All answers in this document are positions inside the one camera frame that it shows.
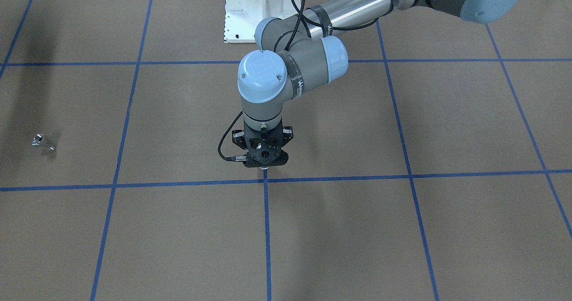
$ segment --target blue grid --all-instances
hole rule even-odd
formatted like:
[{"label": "blue grid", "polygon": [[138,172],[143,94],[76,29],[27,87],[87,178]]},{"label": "blue grid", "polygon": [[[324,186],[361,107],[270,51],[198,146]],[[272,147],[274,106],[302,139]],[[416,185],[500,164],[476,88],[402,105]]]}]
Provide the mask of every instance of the blue grid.
[{"label": "blue grid", "polygon": [[[264,217],[265,217],[265,242],[266,242],[266,297],[269,301],[272,300],[272,283],[271,283],[271,258],[270,258],[270,223],[269,223],[269,200],[268,200],[268,183],[280,183],[280,182],[316,182],[316,181],[363,181],[363,180],[385,180],[385,179],[408,179],[409,184],[411,187],[411,193],[413,196],[413,202],[415,204],[415,211],[417,215],[417,221],[419,222],[419,230],[421,233],[421,239],[423,241],[423,248],[425,249],[425,257],[427,260],[427,267],[429,270],[429,276],[431,278],[431,284],[433,287],[433,294],[435,297],[435,301],[439,300],[439,293],[437,290],[437,282],[435,280],[435,276],[433,274],[433,266],[431,264],[431,255],[429,253],[429,245],[427,243],[427,237],[425,236],[425,230],[423,227],[423,218],[421,216],[421,209],[419,207],[419,203],[417,201],[417,193],[415,190],[415,181],[414,179],[421,179],[421,178],[450,178],[450,177],[494,177],[494,176],[502,176],[502,175],[531,175],[531,174],[544,174],[546,176],[547,182],[550,186],[554,199],[556,201],[556,205],[560,210],[564,223],[568,229],[568,233],[572,237],[572,228],[570,226],[570,222],[568,221],[568,217],[562,207],[560,199],[558,197],[558,193],[552,183],[551,174],[570,174],[572,173],[572,169],[555,169],[550,170],[547,169],[544,160],[542,158],[541,152],[538,149],[537,142],[534,138],[533,132],[529,126],[529,123],[526,119],[525,113],[523,108],[520,104],[520,101],[517,97],[517,93],[513,87],[512,81],[509,77],[509,73],[505,67],[506,61],[521,61],[521,62],[545,62],[545,61],[552,61],[552,62],[567,62],[572,61],[570,58],[559,58],[559,59],[504,59],[502,58],[498,47],[496,46],[496,42],[492,35],[492,32],[488,25],[486,25],[486,29],[488,35],[490,36],[492,45],[495,49],[497,54],[496,59],[388,59],[386,56],[385,46],[383,42],[382,30],[379,23],[376,23],[380,47],[382,50],[382,59],[353,59],[350,60],[350,63],[383,63],[386,69],[386,75],[388,79],[388,84],[391,93],[391,99],[394,106],[394,113],[395,119],[399,130],[399,136],[402,144],[403,156],[405,160],[405,164],[407,167],[407,174],[398,174],[398,175],[374,175],[374,176],[350,176],[350,177],[307,177],[307,178],[276,178],[270,179],[268,178],[268,171],[264,170],[263,172],[263,179],[237,179],[237,180],[222,180],[222,181],[189,181],[189,182],[153,182],[153,183],[118,183],[118,176],[121,167],[121,158],[123,155],[123,147],[125,146],[125,138],[127,135],[127,127],[129,125],[129,117],[130,117],[130,108],[131,104],[133,103],[133,95],[135,93],[135,87],[137,85],[137,77],[139,75],[139,67],[141,65],[193,65],[193,64],[238,64],[239,61],[235,60],[211,60],[211,61],[142,61],[143,55],[143,47],[145,44],[145,35],[147,33],[147,25],[149,24],[149,16],[151,15],[151,8],[153,5],[153,0],[149,0],[149,4],[147,6],[147,15],[145,17],[145,24],[143,26],[143,34],[141,36],[141,43],[139,46],[139,55],[137,61],[108,61],[108,62],[66,62],[66,63],[9,63],[10,56],[14,50],[16,45],[18,36],[22,29],[22,26],[26,20],[26,16],[29,13],[31,4],[33,0],[29,0],[26,6],[26,9],[22,15],[22,19],[18,25],[16,33],[14,34],[14,38],[12,39],[12,43],[10,44],[10,48],[2,63],[0,68],[0,78],[4,74],[6,67],[34,67],[34,66],[86,66],[86,65],[135,65],[135,74],[133,76],[133,83],[131,85],[131,92],[129,95],[129,101],[127,102],[127,112],[125,115],[125,123],[123,125],[123,132],[121,136],[121,144],[120,149],[117,155],[117,167],[114,173],[113,183],[109,184],[94,184],[94,185],[63,185],[63,186],[40,186],[40,187],[0,187],[0,192],[8,192],[8,191],[51,191],[51,190],[72,190],[72,189],[110,189],[110,197],[108,203],[108,210],[106,214],[103,234],[101,238],[101,246],[100,252],[98,255],[98,261],[96,264],[96,270],[94,274],[93,286],[92,286],[92,293],[90,300],[94,301],[96,298],[97,292],[97,283],[100,275],[101,270],[101,263],[104,256],[105,251],[105,243],[107,238],[107,233],[109,229],[109,221],[112,215],[113,209],[113,201],[114,196],[117,188],[133,188],[133,187],[192,187],[192,186],[211,186],[211,185],[240,185],[245,183],[262,183],[264,188]],[[403,129],[401,125],[401,121],[399,118],[399,109],[397,106],[397,101],[395,99],[395,93],[393,89],[393,83],[391,80],[391,73],[389,69],[388,63],[412,63],[412,62],[499,62],[502,66],[503,72],[505,73],[505,77],[507,79],[507,83],[511,89],[513,94],[513,98],[516,102],[516,105],[519,109],[523,122],[527,128],[528,134],[530,136],[530,140],[533,143],[535,151],[537,153],[538,159],[541,163],[542,170],[520,170],[520,171],[492,171],[492,172],[476,172],[476,173],[441,173],[441,174],[413,174],[411,171],[411,165],[409,164],[409,157],[407,154],[407,146],[406,140],[403,135]]]}]

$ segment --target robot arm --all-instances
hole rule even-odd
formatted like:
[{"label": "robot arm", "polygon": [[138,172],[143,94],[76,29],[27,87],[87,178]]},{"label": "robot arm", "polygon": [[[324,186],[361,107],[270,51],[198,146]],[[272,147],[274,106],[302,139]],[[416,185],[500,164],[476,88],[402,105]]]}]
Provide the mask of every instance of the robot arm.
[{"label": "robot arm", "polygon": [[413,6],[427,6],[486,24],[503,16],[516,1],[329,0],[303,10],[301,20],[298,14],[284,20],[262,20],[255,32],[260,49],[247,54],[238,70],[244,130],[234,130],[232,141],[248,152],[228,160],[262,168],[288,162],[282,147],[294,134],[291,127],[282,125],[282,104],[331,83],[347,71],[348,55],[337,34]]}]

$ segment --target cable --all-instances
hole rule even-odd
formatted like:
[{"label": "cable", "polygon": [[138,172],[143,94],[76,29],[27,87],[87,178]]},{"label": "cable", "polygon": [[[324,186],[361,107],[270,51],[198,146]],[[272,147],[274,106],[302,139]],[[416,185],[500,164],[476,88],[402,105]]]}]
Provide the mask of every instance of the cable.
[{"label": "cable", "polygon": [[[302,9],[304,9],[304,3],[300,4],[300,8],[298,8],[298,6],[296,5],[296,2],[294,0],[290,0],[290,2],[292,2],[292,6],[294,6],[294,9],[296,9],[296,12],[298,12],[298,20],[300,20],[300,16],[302,16],[302,19],[304,19],[304,21],[308,22],[309,24],[313,24],[316,27],[320,27],[323,28],[324,26],[322,24],[320,24],[319,22],[315,22],[311,19],[309,19],[308,17],[306,17],[303,14]],[[363,24],[360,26],[354,26],[354,27],[333,27],[333,30],[342,30],[342,31],[350,31],[350,30],[361,30],[362,28],[366,28],[369,26],[372,26],[373,24],[375,24],[378,21],[379,17],[374,19],[371,22],[368,22],[367,24]]]},{"label": "cable", "polygon": [[231,131],[231,128],[232,128],[233,126],[235,126],[235,123],[237,122],[237,120],[239,120],[239,118],[240,118],[241,115],[243,115],[243,112],[242,112],[242,111],[239,113],[239,115],[236,116],[235,120],[234,120],[234,121],[231,123],[231,125],[228,127],[227,131],[225,131],[225,133],[223,134],[223,137],[220,138],[220,142],[219,142],[219,156],[220,156],[223,160],[225,160],[225,161],[236,161],[236,157],[237,157],[237,156],[234,156],[234,157],[225,157],[225,156],[223,155],[223,153],[220,151],[220,148],[223,146],[224,138],[227,137],[227,134],[229,133],[229,131]]},{"label": "cable", "polygon": [[[300,8],[304,9],[305,4],[306,4],[306,0],[302,0],[302,2],[300,3]],[[304,16],[304,14],[302,14],[302,10],[298,9],[298,20],[296,20],[296,25],[294,26],[294,32],[292,33],[292,36],[290,36],[290,40],[288,40],[288,44],[286,44],[286,47],[284,47],[284,50],[286,50],[286,51],[290,50],[290,44],[292,44],[292,41],[294,40],[294,36],[296,36],[296,32],[298,32],[298,27],[300,26],[300,22],[302,21],[302,16]]]}]

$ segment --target black bracket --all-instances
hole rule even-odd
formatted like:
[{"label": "black bracket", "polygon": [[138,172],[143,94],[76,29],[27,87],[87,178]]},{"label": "black bracket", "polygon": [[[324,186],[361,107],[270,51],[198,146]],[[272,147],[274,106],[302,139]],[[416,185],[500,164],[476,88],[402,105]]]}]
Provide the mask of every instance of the black bracket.
[{"label": "black bracket", "polygon": [[244,123],[243,130],[232,130],[232,142],[243,150],[248,150],[243,161],[246,167],[282,166],[288,162],[288,154],[282,150],[294,138],[292,127],[282,127],[282,120],[270,130],[260,131]]}]

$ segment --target white mounting plate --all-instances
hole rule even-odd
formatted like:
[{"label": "white mounting plate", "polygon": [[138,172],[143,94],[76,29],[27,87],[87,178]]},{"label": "white mounting plate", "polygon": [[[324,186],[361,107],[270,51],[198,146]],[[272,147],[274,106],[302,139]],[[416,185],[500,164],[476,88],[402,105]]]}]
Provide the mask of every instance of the white mounting plate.
[{"label": "white mounting plate", "polygon": [[[292,14],[295,14],[296,11],[294,7],[292,7]],[[276,16],[281,19],[286,17],[292,16],[292,14],[288,14],[288,16]],[[238,12],[229,12],[225,11],[224,16],[224,42],[255,42],[254,40],[254,32],[256,30],[256,26],[258,26],[259,21],[252,21],[248,14],[245,13],[238,13]]]}]

